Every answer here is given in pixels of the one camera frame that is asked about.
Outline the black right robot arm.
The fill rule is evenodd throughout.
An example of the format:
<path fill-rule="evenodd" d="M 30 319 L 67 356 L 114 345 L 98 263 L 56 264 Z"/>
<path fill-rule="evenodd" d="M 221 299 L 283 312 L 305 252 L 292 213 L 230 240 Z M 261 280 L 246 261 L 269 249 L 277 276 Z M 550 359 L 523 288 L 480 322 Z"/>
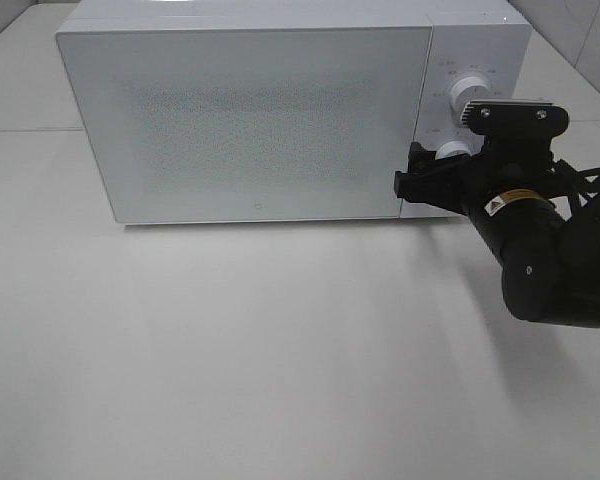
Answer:
<path fill-rule="evenodd" d="M 413 142 L 394 191 L 466 216 L 502 268 L 519 320 L 600 328 L 600 167 L 555 159 L 568 112 L 551 102 L 472 100 L 461 123 L 483 138 L 474 155 L 437 158 Z"/>

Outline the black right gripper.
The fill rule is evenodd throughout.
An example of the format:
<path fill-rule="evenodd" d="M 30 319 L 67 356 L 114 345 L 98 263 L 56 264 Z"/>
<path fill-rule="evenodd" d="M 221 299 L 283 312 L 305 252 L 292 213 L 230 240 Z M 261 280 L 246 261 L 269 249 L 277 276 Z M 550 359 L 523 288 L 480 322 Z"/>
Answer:
<path fill-rule="evenodd" d="M 460 123 L 485 137 L 483 147 L 437 159 L 412 142 L 407 171 L 394 174 L 396 197 L 465 213 L 505 270 L 557 270 L 555 236 L 564 220 L 550 201 L 547 138 L 567 130 L 568 112 L 540 100 L 471 100 Z"/>

